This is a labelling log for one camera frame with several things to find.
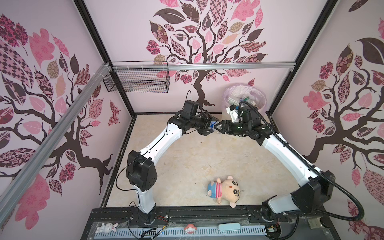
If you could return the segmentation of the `white bin pink liner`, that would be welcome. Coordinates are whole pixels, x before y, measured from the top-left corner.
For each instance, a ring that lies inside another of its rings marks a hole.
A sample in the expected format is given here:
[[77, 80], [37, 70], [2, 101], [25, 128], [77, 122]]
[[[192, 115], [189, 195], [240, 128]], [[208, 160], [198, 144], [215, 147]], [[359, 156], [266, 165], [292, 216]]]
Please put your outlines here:
[[226, 113], [226, 109], [231, 106], [237, 106], [240, 100], [247, 101], [251, 104], [256, 104], [259, 112], [263, 115], [266, 112], [267, 98], [266, 95], [250, 85], [236, 84], [224, 91], [222, 110]]

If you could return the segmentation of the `Pocari Sweat blue bottle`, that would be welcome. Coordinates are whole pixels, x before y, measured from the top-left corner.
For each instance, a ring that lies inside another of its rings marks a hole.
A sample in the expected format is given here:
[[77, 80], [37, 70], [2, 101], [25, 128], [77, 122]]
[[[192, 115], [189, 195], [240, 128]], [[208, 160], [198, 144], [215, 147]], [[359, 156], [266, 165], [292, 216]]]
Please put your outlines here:
[[210, 123], [210, 125], [209, 125], [209, 129], [215, 131], [214, 126], [215, 126], [216, 123], [217, 123], [217, 121], [212, 121], [212, 122]]

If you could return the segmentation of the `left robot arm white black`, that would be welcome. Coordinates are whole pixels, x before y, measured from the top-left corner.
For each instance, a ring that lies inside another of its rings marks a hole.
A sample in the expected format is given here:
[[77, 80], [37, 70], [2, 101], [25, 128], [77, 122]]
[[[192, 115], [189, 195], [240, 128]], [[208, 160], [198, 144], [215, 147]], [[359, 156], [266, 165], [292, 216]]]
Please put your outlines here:
[[158, 178], [156, 164], [168, 148], [189, 130], [202, 136], [214, 132], [219, 119], [207, 111], [198, 112], [199, 104], [187, 100], [182, 110], [172, 116], [165, 129], [146, 147], [128, 154], [126, 178], [138, 193], [139, 210], [148, 215], [156, 207], [152, 187]]

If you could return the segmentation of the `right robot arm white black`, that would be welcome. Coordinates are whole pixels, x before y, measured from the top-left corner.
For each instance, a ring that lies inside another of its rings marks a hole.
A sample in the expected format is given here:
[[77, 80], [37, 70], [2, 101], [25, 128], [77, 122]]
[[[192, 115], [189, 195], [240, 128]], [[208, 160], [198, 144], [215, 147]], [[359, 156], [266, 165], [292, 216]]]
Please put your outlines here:
[[228, 111], [231, 119], [212, 122], [211, 128], [221, 134], [255, 140], [287, 168], [299, 185], [292, 193], [273, 196], [262, 203], [261, 212], [266, 221], [288, 212], [313, 214], [331, 198], [333, 186], [319, 176], [322, 171], [294, 150], [257, 109], [231, 106]]

